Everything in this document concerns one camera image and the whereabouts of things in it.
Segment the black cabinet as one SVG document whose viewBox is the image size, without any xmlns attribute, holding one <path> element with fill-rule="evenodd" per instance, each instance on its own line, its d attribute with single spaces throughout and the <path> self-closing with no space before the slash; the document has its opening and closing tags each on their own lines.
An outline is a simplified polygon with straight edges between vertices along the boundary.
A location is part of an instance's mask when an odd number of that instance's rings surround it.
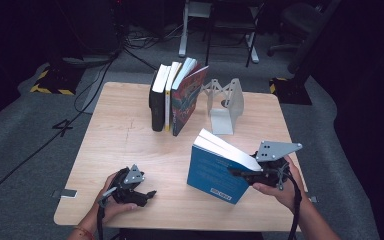
<svg viewBox="0 0 384 240">
<path fill-rule="evenodd" d="M 99 65 L 120 54 L 122 29 L 113 0 L 52 0 L 58 23 L 55 35 L 67 62 Z"/>
</svg>

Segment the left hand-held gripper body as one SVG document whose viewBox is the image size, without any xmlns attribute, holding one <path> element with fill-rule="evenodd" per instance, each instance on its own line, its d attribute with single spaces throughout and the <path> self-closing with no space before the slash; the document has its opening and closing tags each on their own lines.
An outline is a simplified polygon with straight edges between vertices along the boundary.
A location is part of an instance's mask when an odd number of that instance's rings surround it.
<svg viewBox="0 0 384 240">
<path fill-rule="evenodd" d="M 121 169 L 114 177 L 110 188 L 114 188 L 111 193 L 117 203 L 135 203 L 135 188 L 141 183 L 141 171 L 134 164 L 131 168 Z"/>
</svg>

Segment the person's right hand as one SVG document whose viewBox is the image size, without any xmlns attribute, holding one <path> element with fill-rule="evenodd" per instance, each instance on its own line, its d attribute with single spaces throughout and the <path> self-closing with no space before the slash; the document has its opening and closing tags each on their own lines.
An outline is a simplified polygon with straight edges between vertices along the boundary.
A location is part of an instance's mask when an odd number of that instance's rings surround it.
<svg viewBox="0 0 384 240">
<path fill-rule="evenodd" d="M 289 168 L 290 168 L 292 177 L 295 180 L 301 192 L 302 200 L 300 203 L 300 212 L 304 213 L 308 206 L 312 206 L 312 203 L 309 201 L 309 199 L 305 195 L 304 184 L 302 182 L 301 175 L 298 168 L 294 165 L 292 159 L 288 155 L 285 156 L 285 160 L 289 163 Z M 291 180 L 287 180 L 283 184 L 283 187 L 284 187 L 283 190 L 279 190 L 277 188 L 264 185 L 262 183 L 254 183 L 252 187 L 263 194 L 274 196 L 282 205 L 287 207 L 291 212 L 295 212 L 295 207 L 294 207 L 295 187 Z"/>
</svg>

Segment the person's left hand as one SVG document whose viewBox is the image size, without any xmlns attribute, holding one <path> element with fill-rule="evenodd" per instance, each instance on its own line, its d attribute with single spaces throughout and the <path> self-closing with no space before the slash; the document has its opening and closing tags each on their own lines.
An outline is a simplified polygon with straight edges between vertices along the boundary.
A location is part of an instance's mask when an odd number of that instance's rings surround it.
<svg viewBox="0 0 384 240">
<path fill-rule="evenodd" d="M 113 173 L 107 177 L 103 188 L 97 195 L 97 200 L 100 200 L 103 197 L 104 193 L 109 189 L 115 176 L 116 174 Z M 107 223 L 113 217 L 131 210 L 135 210 L 136 208 L 137 205 L 134 203 L 117 203 L 112 196 L 109 196 L 105 202 L 103 222 Z"/>
</svg>

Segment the yellow cover book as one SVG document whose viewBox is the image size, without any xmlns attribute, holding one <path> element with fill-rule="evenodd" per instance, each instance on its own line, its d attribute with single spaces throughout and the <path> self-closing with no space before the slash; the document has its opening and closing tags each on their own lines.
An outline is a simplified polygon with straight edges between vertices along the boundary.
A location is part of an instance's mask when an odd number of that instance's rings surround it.
<svg viewBox="0 0 384 240">
<path fill-rule="evenodd" d="M 170 107 L 171 107 L 171 89 L 176 76 L 181 69 L 182 64 L 180 62 L 173 62 L 170 66 L 170 71 L 167 77 L 165 86 L 165 123 L 164 130 L 170 130 Z"/>
</svg>

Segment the white desk leg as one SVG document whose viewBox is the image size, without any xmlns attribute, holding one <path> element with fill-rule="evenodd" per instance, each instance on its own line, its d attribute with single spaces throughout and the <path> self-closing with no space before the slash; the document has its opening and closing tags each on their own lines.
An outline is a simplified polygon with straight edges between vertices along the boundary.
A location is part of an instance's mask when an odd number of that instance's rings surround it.
<svg viewBox="0 0 384 240">
<path fill-rule="evenodd" d="M 210 14 L 210 3 L 205 0 L 185 0 L 182 16 L 182 32 L 178 56 L 186 56 L 188 41 L 188 23 L 191 18 L 208 18 Z"/>
<path fill-rule="evenodd" d="M 252 41 L 255 39 L 255 33 L 252 32 L 250 34 L 246 35 L 246 43 L 249 49 L 251 50 L 251 61 L 254 64 L 258 64 L 260 62 L 259 56 L 257 54 L 257 51 L 255 47 L 252 45 Z"/>
</svg>

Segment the white metal bookend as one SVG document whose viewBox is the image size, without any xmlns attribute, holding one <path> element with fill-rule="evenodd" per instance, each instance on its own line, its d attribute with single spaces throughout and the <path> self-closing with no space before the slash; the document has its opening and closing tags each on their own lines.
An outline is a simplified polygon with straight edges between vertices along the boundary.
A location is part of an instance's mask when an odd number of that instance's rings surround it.
<svg viewBox="0 0 384 240">
<path fill-rule="evenodd" d="M 244 96 L 240 80 L 234 78 L 226 86 L 212 79 L 201 87 L 207 96 L 207 113 L 211 120 L 212 133 L 233 135 L 237 119 L 244 112 Z"/>
</svg>

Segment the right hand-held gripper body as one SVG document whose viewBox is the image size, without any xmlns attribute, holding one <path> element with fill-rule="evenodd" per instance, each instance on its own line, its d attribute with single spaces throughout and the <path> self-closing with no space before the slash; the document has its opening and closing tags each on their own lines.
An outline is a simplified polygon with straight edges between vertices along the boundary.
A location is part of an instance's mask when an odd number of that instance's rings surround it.
<svg viewBox="0 0 384 240">
<path fill-rule="evenodd" d="M 258 182 L 282 190 L 283 183 L 289 174 L 289 165 L 285 156 L 300 150 L 302 147 L 301 143 L 262 141 L 254 158 L 261 167 L 258 171 L 263 174 L 246 177 L 246 181 L 249 185 Z"/>
</svg>

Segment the red illustrated cover book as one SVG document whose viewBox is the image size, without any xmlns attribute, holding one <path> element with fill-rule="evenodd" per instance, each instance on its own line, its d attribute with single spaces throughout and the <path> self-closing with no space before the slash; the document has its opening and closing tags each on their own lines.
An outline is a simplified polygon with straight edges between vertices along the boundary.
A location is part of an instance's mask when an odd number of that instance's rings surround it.
<svg viewBox="0 0 384 240">
<path fill-rule="evenodd" d="M 172 134 L 178 136 L 195 110 L 208 67 L 198 64 L 171 90 Z"/>
</svg>

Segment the black stand with striped base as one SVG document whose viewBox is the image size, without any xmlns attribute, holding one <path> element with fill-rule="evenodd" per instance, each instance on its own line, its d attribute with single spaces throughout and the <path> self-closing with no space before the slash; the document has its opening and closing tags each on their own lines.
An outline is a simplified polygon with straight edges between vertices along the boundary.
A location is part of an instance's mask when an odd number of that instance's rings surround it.
<svg viewBox="0 0 384 240">
<path fill-rule="evenodd" d="M 315 7 L 322 17 L 307 39 L 296 50 L 296 55 L 287 69 L 293 74 L 291 79 L 275 77 L 269 81 L 270 91 L 280 103 L 311 105 L 311 99 L 305 89 L 305 82 L 318 62 L 324 28 L 334 15 L 341 0 L 330 0 L 326 8 Z"/>
</svg>

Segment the black metal chair frame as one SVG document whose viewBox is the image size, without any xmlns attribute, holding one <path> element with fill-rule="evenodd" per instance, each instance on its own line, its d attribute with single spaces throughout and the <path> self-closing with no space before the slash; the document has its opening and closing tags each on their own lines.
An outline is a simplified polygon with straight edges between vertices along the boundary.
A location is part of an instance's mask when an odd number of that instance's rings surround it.
<svg viewBox="0 0 384 240">
<path fill-rule="evenodd" d="M 213 0 L 205 36 L 207 48 L 205 64 L 209 62 L 212 47 L 225 47 L 225 44 L 212 44 L 212 36 L 216 32 L 241 34 L 240 43 L 246 44 L 248 52 L 246 66 L 252 59 L 255 44 L 255 32 L 258 27 L 258 18 L 263 9 L 265 0 Z"/>
</svg>

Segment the dark office chair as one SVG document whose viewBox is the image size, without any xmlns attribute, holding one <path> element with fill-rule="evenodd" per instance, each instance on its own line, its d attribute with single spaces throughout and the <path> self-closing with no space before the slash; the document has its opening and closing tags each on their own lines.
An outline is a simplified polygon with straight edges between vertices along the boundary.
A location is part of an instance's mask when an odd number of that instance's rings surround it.
<svg viewBox="0 0 384 240">
<path fill-rule="evenodd" d="M 315 7 L 304 2 L 292 4 L 284 9 L 280 16 L 280 45 L 270 46 L 267 55 L 296 51 L 316 27 L 321 17 L 322 14 Z"/>
</svg>

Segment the black yellow striped base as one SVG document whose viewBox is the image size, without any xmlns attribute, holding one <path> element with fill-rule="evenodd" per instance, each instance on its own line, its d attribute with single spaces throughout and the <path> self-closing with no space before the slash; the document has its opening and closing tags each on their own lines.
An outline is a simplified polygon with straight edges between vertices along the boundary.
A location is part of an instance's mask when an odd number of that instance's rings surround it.
<svg viewBox="0 0 384 240">
<path fill-rule="evenodd" d="M 39 74 L 30 91 L 46 94 L 75 95 L 84 72 L 85 70 L 82 68 L 58 70 L 52 66 L 47 66 Z"/>
</svg>

